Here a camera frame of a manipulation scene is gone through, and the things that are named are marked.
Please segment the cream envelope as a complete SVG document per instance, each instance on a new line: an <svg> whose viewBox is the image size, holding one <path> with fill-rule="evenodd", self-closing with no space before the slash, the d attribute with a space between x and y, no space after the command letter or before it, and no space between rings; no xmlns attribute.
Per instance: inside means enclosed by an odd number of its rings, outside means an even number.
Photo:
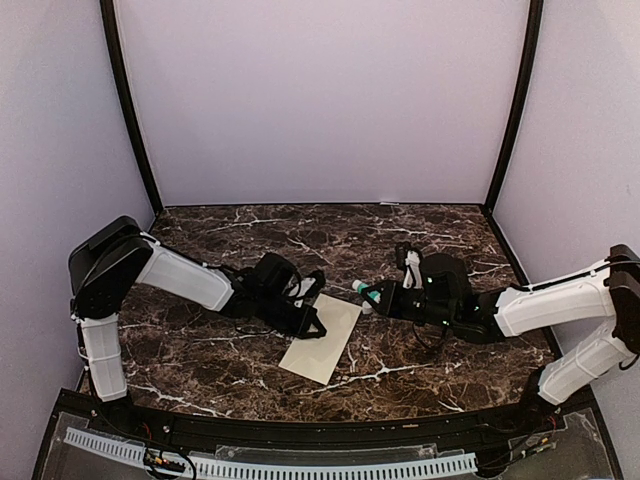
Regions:
<svg viewBox="0 0 640 480"><path fill-rule="evenodd" d="M326 386L346 347L361 307L320 294L314 307L327 333L317 339L295 339L279 367Z"/></svg>

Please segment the small glue bottle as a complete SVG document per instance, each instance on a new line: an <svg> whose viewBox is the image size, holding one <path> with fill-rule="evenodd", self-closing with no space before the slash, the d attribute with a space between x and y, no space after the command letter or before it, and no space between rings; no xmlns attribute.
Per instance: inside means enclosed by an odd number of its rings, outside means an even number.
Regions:
<svg viewBox="0 0 640 480"><path fill-rule="evenodd" d="M371 307L378 305L381 301L381 293L361 280L354 280L352 282L352 289L363 298L365 304Z"/></svg>

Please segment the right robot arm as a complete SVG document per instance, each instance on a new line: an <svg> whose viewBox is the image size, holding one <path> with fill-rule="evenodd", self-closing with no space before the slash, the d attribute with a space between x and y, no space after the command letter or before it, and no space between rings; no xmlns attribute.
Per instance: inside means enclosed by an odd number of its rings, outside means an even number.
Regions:
<svg viewBox="0 0 640 480"><path fill-rule="evenodd" d="M402 280L375 285L356 280L353 289L382 316L441 326L469 343L491 344L531 330L602 319L572 350L530 376L531 395L510 413L511 426L521 434L545 422L549 406L639 358L639 257L624 244L567 276L482 293L473 291L465 263L449 254L425 256L402 242L396 262Z"/></svg>

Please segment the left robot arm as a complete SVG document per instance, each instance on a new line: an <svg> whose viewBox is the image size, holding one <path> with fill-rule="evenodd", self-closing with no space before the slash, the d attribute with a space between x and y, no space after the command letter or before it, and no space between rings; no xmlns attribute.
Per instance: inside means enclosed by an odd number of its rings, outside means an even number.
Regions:
<svg viewBox="0 0 640 480"><path fill-rule="evenodd" d="M164 244L129 216L120 216L76 246L67 260L70 317L79 353L103 421L120 436L141 427L129 394L121 347L120 320L149 293L194 305L231 320L256 319L278 333L301 340L327 335L314 305L326 279L323 271L302 275L274 252L253 266L236 268L199 261Z"/></svg>

